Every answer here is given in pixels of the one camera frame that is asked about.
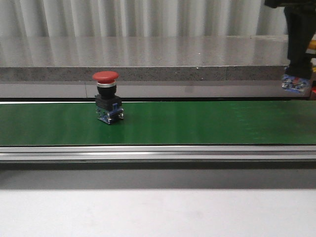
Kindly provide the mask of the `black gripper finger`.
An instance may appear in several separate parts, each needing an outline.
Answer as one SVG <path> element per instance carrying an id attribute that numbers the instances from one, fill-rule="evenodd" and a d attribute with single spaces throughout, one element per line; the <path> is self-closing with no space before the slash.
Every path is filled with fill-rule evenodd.
<path id="1" fill-rule="evenodd" d="M 312 76 L 311 59 L 306 50 L 316 33 L 316 7 L 304 5 L 285 7 L 288 31 L 288 53 L 290 61 L 285 73 L 290 76 L 310 79 Z"/>

